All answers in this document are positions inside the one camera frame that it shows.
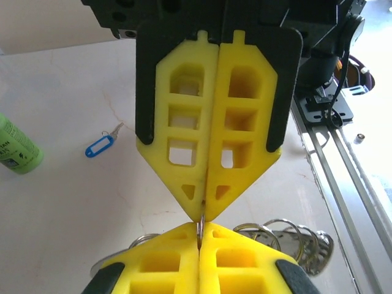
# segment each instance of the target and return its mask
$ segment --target white marble surface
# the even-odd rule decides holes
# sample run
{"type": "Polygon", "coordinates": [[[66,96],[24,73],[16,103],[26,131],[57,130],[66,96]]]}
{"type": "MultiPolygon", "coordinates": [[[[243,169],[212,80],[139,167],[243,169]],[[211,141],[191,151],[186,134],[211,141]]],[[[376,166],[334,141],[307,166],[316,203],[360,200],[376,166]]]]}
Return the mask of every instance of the white marble surface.
{"type": "MultiPolygon", "coordinates": [[[[80,293],[98,259],[189,221],[137,153],[134,62],[129,40],[0,57],[0,111],[45,152],[27,175],[0,167],[0,294],[80,293]],[[119,121],[116,143],[85,157],[119,121]]],[[[355,293],[292,119],[281,159],[216,222],[276,217],[330,233],[336,251],[313,281],[322,293],[355,293]]]]}

